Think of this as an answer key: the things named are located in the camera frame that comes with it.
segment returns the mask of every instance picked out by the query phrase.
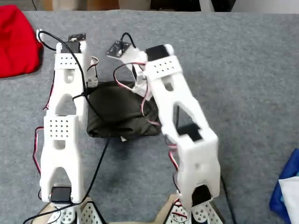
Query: white plastic part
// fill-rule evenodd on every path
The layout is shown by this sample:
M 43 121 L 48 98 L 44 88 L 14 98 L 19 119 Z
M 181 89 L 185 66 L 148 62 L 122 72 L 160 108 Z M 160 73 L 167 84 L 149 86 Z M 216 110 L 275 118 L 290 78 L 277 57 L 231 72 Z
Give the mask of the white plastic part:
M 75 220 L 75 212 L 77 212 L 76 224 L 103 224 L 92 203 L 87 203 L 82 211 L 79 211 L 79 207 L 62 210 L 60 218 L 53 224 L 72 224 Z M 47 223 L 55 221 L 59 215 L 59 211 L 53 213 Z
M 146 54 L 143 54 L 143 51 L 140 51 L 138 48 L 134 48 L 132 45 L 129 46 L 129 48 L 126 50 L 126 52 L 120 57 L 111 57 L 114 59 L 121 60 L 124 64 L 137 62 L 137 63 L 146 63 L 147 62 L 147 56 Z M 132 92 L 144 97 L 146 94 L 146 88 L 147 88 L 147 82 L 143 75 L 143 70 L 140 68 L 139 65 L 132 65 L 127 64 L 126 67 L 132 72 L 133 67 L 136 71 L 136 79 L 135 79 L 135 85 L 132 88 Z M 150 100 L 152 97 L 151 91 L 148 91 L 148 95 L 146 97 L 146 100 Z
M 82 224 L 102 224 L 102 221 L 92 203 L 87 203 L 81 212 Z
M 86 42 L 82 41 L 80 44 L 82 53 L 75 54 L 75 56 L 83 69 L 84 78 L 87 82 L 88 79 L 95 77 L 95 73 L 93 73 L 93 77 L 90 73 L 90 77 L 87 75 L 86 71 L 90 66 L 91 56 L 88 55 Z M 61 43 L 58 43 L 56 46 L 54 88 L 49 101 L 47 115 L 56 115 L 67 96 L 75 97 L 83 92 L 82 76 L 79 67 L 70 53 L 60 53 L 61 47 Z M 78 97 L 74 99 L 74 104 L 79 125 L 85 128 L 87 102 L 84 97 Z
M 61 53 L 62 44 L 56 45 L 55 79 L 49 109 L 44 117 L 44 146 L 41 156 L 41 195 L 44 202 L 50 202 L 57 168 L 63 168 L 71 182 L 71 201 L 81 202 L 84 196 L 82 165 L 78 149 L 78 130 L 86 127 L 87 102 L 84 97 L 74 99 L 76 114 L 60 116 L 58 109 L 67 96 L 77 96 L 83 92 L 79 67 L 70 53 Z M 87 69 L 91 64 L 86 41 L 80 42 L 81 53 L 76 53 L 84 79 L 93 80 L 95 72 Z
M 173 214 L 173 212 L 186 215 L 187 218 Z M 194 220 L 199 224 L 200 223 L 223 224 L 217 212 L 214 210 L 214 208 L 209 202 L 192 207 L 191 212 L 193 214 Z M 192 223 L 191 214 L 188 213 L 183 207 L 178 207 L 176 205 L 173 205 L 165 222 L 165 224 L 191 224 L 191 223 Z
M 39 39 L 39 37 L 38 37 L 38 33 L 39 33 L 40 31 L 42 31 L 42 29 L 37 29 L 37 30 L 36 30 L 36 38 L 37 38 L 37 41 L 39 41 L 39 42 L 41 43 L 41 41 L 44 41 L 44 39 L 45 39 L 45 35 L 44 35 L 44 33 L 41 33 L 41 34 L 39 35 L 41 39 Z
M 71 181 L 73 203 L 83 198 L 83 174 L 78 149 L 78 116 L 44 117 L 44 146 L 41 156 L 41 193 L 44 202 L 50 202 L 57 168 L 64 168 Z
M 47 221 L 47 224 L 61 224 L 61 215 L 59 211 L 54 212 Z
M 64 209 L 61 211 L 61 223 L 72 224 L 76 218 L 76 210 L 74 207 Z
M 147 62 L 143 74 L 159 109 L 162 132 L 178 146 L 178 195 L 182 205 L 189 212 L 192 207 L 192 193 L 196 187 L 205 184 L 212 198 L 219 195 L 218 138 L 209 127 L 198 101 L 191 93 L 182 67 L 173 55 L 173 48 L 170 45 L 165 45 L 165 48 L 169 49 L 170 56 Z M 166 89 L 167 84 L 172 86 L 171 91 Z M 170 116 L 173 114 L 174 105 L 179 105 L 198 125 L 201 140 L 193 142 L 188 135 L 179 136 Z

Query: white 3d-printed bracket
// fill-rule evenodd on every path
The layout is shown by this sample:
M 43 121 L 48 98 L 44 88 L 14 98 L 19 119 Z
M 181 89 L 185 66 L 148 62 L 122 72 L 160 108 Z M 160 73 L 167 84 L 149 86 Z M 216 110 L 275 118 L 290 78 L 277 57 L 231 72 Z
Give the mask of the white 3d-printed bracket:
M 71 181 L 71 201 L 81 202 L 83 198 L 82 165 L 78 149 L 79 127 L 86 127 L 87 102 L 84 97 L 74 99 L 76 114 L 60 116 L 59 109 L 67 96 L 72 98 L 83 92 L 79 67 L 70 53 L 61 53 L 62 44 L 56 46 L 55 79 L 49 109 L 44 117 L 44 146 L 41 156 L 41 195 L 44 202 L 50 202 L 51 189 L 55 186 L 52 177 L 57 168 L 63 168 Z M 84 79 L 95 78 L 95 72 L 88 72 L 91 56 L 86 41 L 80 42 L 81 53 L 76 53 Z
M 159 109 L 162 132 L 178 146 L 178 194 L 183 207 L 189 212 L 192 207 L 192 194 L 196 187 L 205 184 L 211 195 L 217 197 L 220 191 L 220 165 L 218 162 L 218 138 L 209 127 L 204 113 L 192 95 L 183 76 L 178 58 L 171 45 L 164 45 L 169 56 L 146 61 L 145 52 L 139 53 L 145 63 L 144 75 Z M 184 134 L 179 136 L 174 124 L 173 108 L 178 105 L 197 124 L 202 139 L 192 141 Z
M 186 215 L 187 218 L 173 214 L 173 212 Z M 201 205 L 192 207 L 191 212 L 193 214 L 194 220 L 199 224 L 201 223 L 223 224 L 217 212 L 214 210 L 214 208 L 209 202 L 202 203 Z M 191 214 L 188 213 L 182 206 L 178 207 L 176 205 L 173 205 L 164 224 L 191 224 L 191 223 L 192 223 Z

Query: wire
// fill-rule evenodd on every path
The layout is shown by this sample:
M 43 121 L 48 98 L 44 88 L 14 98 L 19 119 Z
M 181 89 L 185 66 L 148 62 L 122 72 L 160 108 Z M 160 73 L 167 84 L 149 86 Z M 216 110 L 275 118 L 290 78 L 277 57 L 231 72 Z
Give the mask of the wire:
M 55 36 L 55 35 L 52 34 L 52 33 L 47 32 L 47 31 L 41 30 L 41 31 L 39 31 L 39 33 L 37 34 L 37 36 L 38 36 L 38 38 L 40 39 L 41 43 L 42 43 L 45 47 L 47 47 L 48 49 L 50 49 L 50 50 L 56 50 L 56 49 L 54 49 L 54 48 L 51 48 L 50 46 L 48 46 L 45 42 L 43 42 L 43 41 L 41 40 L 41 38 L 40 38 L 40 34 L 41 34 L 41 33 L 42 33 L 42 34 L 46 34 L 46 35 L 48 35 L 48 36 L 54 38 L 55 40 L 59 41 L 62 45 L 65 46 L 65 48 L 66 48 L 66 49 L 69 51 L 69 53 L 73 56 L 73 58 L 74 58 L 75 61 L 76 61 L 75 64 L 78 65 L 79 70 L 80 70 L 80 72 L 81 72 L 82 85 L 83 85 L 83 92 L 82 92 L 80 95 L 73 97 L 73 100 L 74 100 L 75 98 L 77 98 L 77 97 L 81 97 L 81 96 L 85 97 L 85 99 L 86 99 L 88 105 L 93 109 L 93 111 L 95 112 L 95 114 L 96 114 L 96 115 L 97 115 L 97 116 L 98 116 L 98 117 L 105 123 L 106 121 L 105 121 L 105 120 L 103 119 L 103 117 L 99 114 L 99 112 L 94 108 L 94 106 L 91 104 L 90 100 L 89 100 L 88 97 L 87 97 L 87 91 L 86 91 L 86 85 L 85 85 L 84 72 L 83 72 L 83 69 L 82 69 L 82 67 L 81 67 L 81 64 L 80 64 L 79 60 L 77 59 L 76 55 L 74 54 L 74 52 L 73 52 L 73 51 L 70 49 L 70 47 L 69 47 L 63 40 L 61 40 L 59 37 Z
M 144 116 L 144 118 L 145 118 L 150 124 L 152 124 L 152 125 L 156 125 L 156 126 L 161 126 L 161 124 L 160 124 L 159 122 L 149 120 L 149 119 L 147 119 L 146 116 L 144 115 L 143 107 L 144 107 L 144 103 L 145 103 L 145 101 L 146 101 L 146 97 L 147 97 L 149 91 L 150 91 L 150 89 L 149 89 L 149 83 L 147 82 L 147 84 L 146 84 L 146 93 L 145 93 L 145 95 L 144 95 L 144 97 L 143 97 L 143 100 L 142 100 L 142 103 L 141 103 L 141 108 L 140 108 L 141 113 L 142 113 L 142 115 Z
M 226 197 L 226 201 L 228 203 L 228 208 L 229 208 L 229 212 L 230 212 L 230 215 L 232 217 L 232 220 L 233 220 L 233 223 L 234 224 L 237 224 L 237 221 L 236 221 L 236 218 L 235 218 L 235 212 L 234 212 L 234 209 L 233 209 L 233 205 L 228 197 L 228 189 L 226 187 L 226 184 L 225 184 L 225 181 L 224 181 L 224 178 L 223 176 L 220 176 L 220 179 L 222 181 L 222 185 L 223 185 L 223 189 L 224 189 L 224 194 L 225 194 L 225 197 Z
M 40 196 L 41 191 L 42 191 L 42 189 L 40 188 L 39 191 L 38 191 L 38 193 L 37 193 L 37 197 L 38 197 L 39 200 L 42 201 L 42 197 Z
M 50 223 L 47 223 L 47 224 L 53 224 L 53 223 L 55 223 L 60 217 L 61 217 L 61 211 L 59 211 L 59 216 L 58 216 L 58 218 L 57 219 L 55 219 L 54 221 L 52 221 L 52 222 L 50 222 Z
M 55 70 L 54 70 L 54 74 L 53 74 L 53 81 L 52 81 L 52 85 L 51 85 L 51 89 L 50 89 L 49 98 L 48 98 L 46 105 L 43 107 L 43 110 L 49 109 L 49 102 L 50 102 L 50 98 L 51 98 L 53 88 L 54 88 L 54 80 L 55 80 Z
M 106 141 L 106 143 L 105 143 L 105 146 L 104 146 L 102 155 L 101 155 L 101 157 L 100 157 L 99 163 L 98 163 L 97 168 L 96 168 L 96 170 L 95 170 L 95 172 L 94 172 L 93 179 L 92 179 L 92 181 L 91 181 L 91 183 L 90 183 L 90 186 L 89 186 L 89 188 L 88 188 L 88 190 L 87 190 L 85 196 L 83 197 L 83 199 L 82 199 L 82 201 L 81 201 L 80 203 L 70 204 L 70 205 L 64 206 L 64 207 L 62 207 L 62 208 L 55 209 L 55 210 L 53 210 L 53 211 L 48 211 L 48 212 L 45 212 L 45 213 L 41 213 L 41 214 L 38 214 L 38 215 L 35 215 L 35 216 L 32 216 L 32 217 L 29 217 L 29 218 L 27 218 L 27 219 L 23 222 L 23 224 L 25 224 L 26 222 L 28 222 L 28 221 L 30 221 L 30 220 L 32 220 L 32 219 L 35 219 L 35 218 L 38 218 L 38 217 L 41 217 L 41 216 L 45 216 L 45 215 L 48 215 L 48 214 L 52 214 L 52 213 L 54 213 L 54 212 L 56 212 L 56 211 L 61 211 L 61 210 L 63 210 L 63 209 L 67 209 L 67 208 L 70 208 L 70 207 L 79 205 L 79 204 L 81 204 L 83 201 L 85 201 L 85 199 L 88 197 L 88 195 L 89 195 L 91 189 L 93 188 L 94 181 L 95 181 L 95 179 L 96 179 L 96 177 L 97 177 L 97 174 L 98 174 L 98 171 L 99 171 L 99 169 L 100 169 L 101 163 L 102 163 L 102 161 L 103 161 L 105 152 L 106 152 L 106 150 L 107 150 L 107 148 L 108 148 L 110 139 L 111 139 L 111 137 L 108 137 L 108 138 L 107 138 L 107 141 Z
M 174 157 L 173 157 L 173 153 L 174 153 L 174 152 L 176 152 L 176 150 L 174 150 L 174 149 L 173 149 L 173 150 L 169 150 L 169 152 L 168 152 L 168 156 L 169 156 L 169 158 L 170 158 L 172 164 L 174 165 L 176 171 L 178 171 L 178 163 L 176 162 L 176 160 L 175 160 Z
M 38 34 L 37 34 L 37 37 L 38 37 L 40 43 L 42 43 L 43 46 L 45 46 L 46 48 L 48 48 L 48 49 L 50 49 L 50 50 L 53 50 L 53 51 L 56 51 L 55 48 L 50 47 L 48 44 L 46 44 L 44 41 L 42 41 L 41 36 L 40 36 L 42 31 L 43 31 L 43 30 L 39 31 Z
M 140 62 L 130 62 L 130 63 L 122 64 L 122 65 L 118 66 L 116 69 L 114 69 L 114 71 L 113 71 L 113 78 L 114 78 L 114 80 L 116 81 L 116 83 L 117 83 L 119 86 L 124 87 L 124 88 L 126 88 L 127 90 L 132 91 L 131 88 L 129 88 L 129 87 L 127 87 L 126 85 L 122 84 L 122 83 L 121 83 L 120 81 L 118 81 L 117 78 L 116 78 L 116 71 L 117 71 L 118 69 L 120 69 L 121 67 L 123 67 L 123 66 L 125 66 L 125 65 L 128 65 L 128 64 L 131 64 L 131 65 L 133 65 L 133 64 L 145 65 L 144 63 L 140 63 Z
M 39 200 L 42 201 L 42 197 L 40 196 L 41 191 L 42 191 L 42 189 L 39 189 L 37 196 L 38 196 Z M 50 223 L 47 223 L 47 224 L 55 223 L 55 222 L 61 217 L 61 211 L 59 211 L 59 213 L 60 213 L 60 214 L 59 214 L 59 216 L 58 216 L 58 218 L 57 218 L 56 220 L 54 220 L 54 221 L 52 221 L 52 222 L 50 222 Z
M 37 171 L 38 171 L 38 173 L 39 173 L 39 175 L 41 174 L 41 167 L 40 167 L 40 165 L 38 164 L 38 161 L 37 161 L 37 159 L 36 159 L 36 152 L 37 152 L 37 143 L 38 143 L 38 131 L 39 130 L 42 130 L 43 129 L 43 127 L 42 126 L 40 126 L 40 127 L 37 127 L 36 129 L 35 129 L 35 133 L 34 133 L 34 149 L 33 149 L 33 154 L 32 154 L 32 159 L 33 159 L 33 162 L 34 162 L 34 164 L 36 165 L 36 169 L 37 169 Z
M 181 217 L 184 217 L 184 218 L 188 218 L 186 215 L 183 215 L 183 214 L 175 212 L 175 211 L 172 212 L 172 214 L 177 215 L 177 216 L 181 216 Z
M 37 8 L 36 8 L 36 5 L 35 5 L 34 1 L 33 0 L 31 0 L 31 1 L 32 1 L 34 9 L 37 11 Z
M 125 32 L 125 33 L 123 33 L 123 34 L 121 35 L 121 39 L 120 39 L 121 53 L 123 53 L 123 38 L 124 38 L 125 36 L 128 36 L 128 37 L 129 37 L 132 46 L 133 46 L 134 48 L 136 48 L 136 45 L 135 45 L 135 43 L 134 43 L 134 41 L 133 41 L 133 38 L 132 38 L 131 34 L 129 34 L 128 32 Z
M 89 71 L 92 67 L 97 66 L 99 63 L 99 59 L 95 56 L 92 56 L 92 59 L 95 59 L 97 62 L 95 62 L 94 64 L 92 64 L 91 66 L 89 66 L 89 68 L 87 69 L 87 71 Z

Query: black cable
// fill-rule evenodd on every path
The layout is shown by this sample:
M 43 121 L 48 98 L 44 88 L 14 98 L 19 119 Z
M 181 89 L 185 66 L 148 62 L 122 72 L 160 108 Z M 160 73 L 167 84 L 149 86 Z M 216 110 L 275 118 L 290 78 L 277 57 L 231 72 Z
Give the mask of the black cable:
M 36 8 L 36 5 L 35 5 L 34 1 L 33 0 L 31 0 L 31 1 L 32 1 L 34 9 L 37 11 L 37 8 Z
M 121 35 L 121 39 L 120 39 L 121 53 L 123 53 L 123 38 L 124 38 L 125 36 L 128 36 L 128 37 L 129 37 L 132 46 L 133 46 L 134 48 L 136 48 L 136 45 L 135 45 L 135 43 L 134 43 L 134 41 L 133 41 L 133 38 L 132 38 L 131 34 L 129 34 L 128 32 L 125 32 L 125 33 L 123 33 L 123 34 Z
M 46 44 L 44 41 L 42 41 L 41 36 L 40 36 L 40 35 L 41 35 L 41 32 L 42 32 L 42 30 L 39 31 L 38 34 L 37 34 L 37 37 L 38 37 L 39 41 L 43 44 L 43 46 L 45 46 L 45 47 L 48 48 L 49 50 L 56 51 L 55 48 L 50 47 L 48 44 Z
M 106 150 L 107 150 L 107 147 L 108 147 L 108 145 L 109 145 L 110 139 L 111 139 L 111 137 L 108 137 L 108 138 L 107 138 L 107 141 L 106 141 L 105 147 L 104 147 L 104 149 L 103 149 L 102 155 L 101 155 L 101 157 L 100 157 L 98 166 L 97 166 L 97 168 L 96 168 L 96 170 L 95 170 L 95 172 L 94 172 L 93 179 L 92 179 L 92 181 L 91 181 L 91 183 L 90 183 L 90 185 L 89 185 L 89 188 L 88 188 L 88 190 L 87 190 L 85 196 L 83 197 L 83 199 L 82 199 L 82 201 L 81 201 L 80 203 L 70 204 L 70 205 L 64 206 L 64 207 L 62 207 L 62 208 L 55 209 L 55 210 L 53 210 L 53 211 L 48 211 L 48 212 L 45 212 L 45 213 L 41 213 L 41 214 L 38 214 L 38 215 L 35 215 L 35 216 L 32 216 L 32 217 L 29 217 L 29 218 L 27 218 L 27 219 L 23 222 L 23 224 L 25 224 L 26 222 L 28 222 L 28 221 L 30 221 L 30 220 L 32 220 L 32 219 L 35 219 L 35 218 L 38 218 L 38 217 L 41 217 L 41 216 L 45 216 L 45 215 L 49 215 L 49 214 L 52 214 L 52 213 L 54 213 L 54 212 L 56 212 L 56 211 L 61 211 L 61 210 L 63 210 L 63 209 L 67 209 L 67 208 L 73 207 L 73 206 L 75 206 L 75 205 L 80 205 L 82 202 L 84 202 L 85 199 L 88 197 L 88 195 L 89 195 L 91 189 L 93 188 L 94 181 L 95 181 L 95 179 L 96 179 L 96 177 L 97 177 L 98 171 L 99 171 L 99 169 L 100 169 L 100 166 L 101 166 L 101 163 L 102 163 L 102 161 L 103 161 L 103 158 L 104 158 L 105 152 L 106 152 Z
M 77 98 L 77 97 L 81 97 L 81 96 L 83 96 L 83 97 L 85 97 L 85 99 L 86 99 L 86 101 L 87 101 L 87 103 L 89 104 L 89 106 L 93 109 L 93 111 L 95 112 L 95 114 L 105 123 L 106 121 L 103 119 L 103 117 L 99 114 L 99 112 L 97 112 L 96 110 L 95 110 L 95 108 L 93 107 L 93 105 L 91 104 L 91 102 L 89 101 L 89 99 L 88 99 L 88 93 L 87 93 L 87 91 L 86 91 L 86 85 L 85 85 L 85 78 L 84 78 L 84 72 L 83 72 L 83 69 L 82 69 L 82 67 L 81 67 L 81 64 L 80 64 L 80 62 L 78 61 L 78 59 L 77 59 L 77 57 L 76 57 L 76 55 L 74 54 L 74 52 L 70 49 L 70 47 L 63 41 L 63 40 L 61 40 L 59 37 L 57 37 L 57 36 L 55 36 L 54 34 L 52 34 L 52 33 L 49 33 L 49 32 L 47 32 L 47 31 L 44 31 L 44 30 L 41 30 L 41 31 L 39 31 L 39 33 L 38 33 L 38 38 L 40 39 L 40 41 L 41 41 L 41 38 L 40 38 L 40 34 L 41 33 L 44 33 L 44 34 L 46 34 L 46 35 L 49 35 L 50 37 L 52 37 L 52 38 L 54 38 L 55 40 L 57 40 L 58 42 L 60 42 L 62 45 L 64 45 L 65 46 L 65 48 L 69 51 L 69 53 L 73 56 L 73 58 L 75 59 L 75 61 L 76 61 L 76 63 L 77 63 L 77 65 L 78 65 L 78 67 L 79 67 L 79 69 L 80 69 L 80 72 L 81 72 L 81 78 L 82 78 L 82 85 L 83 85 L 83 93 L 81 93 L 80 95 L 78 95 L 78 96 L 76 96 L 76 97 L 74 97 L 74 98 Z M 50 46 L 48 46 L 45 42 L 42 42 L 41 41 L 41 43 L 45 46 L 45 47 L 47 47 L 47 48 L 49 48 L 50 50 L 56 50 L 56 49 L 54 49 L 54 48 L 51 48 Z
M 224 178 L 223 176 L 220 176 L 220 179 L 222 181 L 222 185 L 223 185 L 223 189 L 224 189 L 224 194 L 225 194 L 225 197 L 226 197 L 226 201 L 228 203 L 228 208 L 229 208 L 229 212 L 230 212 L 230 215 L 232 217 L 232 220 L 233 220 L 233 223 L 234 224 L 237 224 L 237 221 L 236 221 L 236 218 L 235 218 L 235 212 L 234 212 L 234 209 L 233 209 L 233 205 L 228 197 L 228 189 L 226 187 L 226 184 L 225 184 L 225 181 L 224 181 Z
M 40 188 L 39 191 L 38 191 L 38 193 L 37 193 L 37 196 L 38 196 L 39 200 L 42 201 L 42 198 L 41 198 L 41 196 L 40 196 L 41 191 L 42 191 L 42 189 Z
M 47 223 L 47 224 L 53 224 L 55 223 L 59 218 L 61 217 L 61 211 L 59 211 L 59 216 L 57 219 L 55 219 L 54 221 L 50 222 L 50 223 Z

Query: background wall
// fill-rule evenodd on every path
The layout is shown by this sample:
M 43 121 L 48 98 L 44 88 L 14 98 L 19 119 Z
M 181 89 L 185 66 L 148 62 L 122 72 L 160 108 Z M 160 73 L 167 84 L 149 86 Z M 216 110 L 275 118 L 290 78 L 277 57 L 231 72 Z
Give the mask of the background wall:
M 236 0 L 232 12 L 299 13 L 299 0 Z

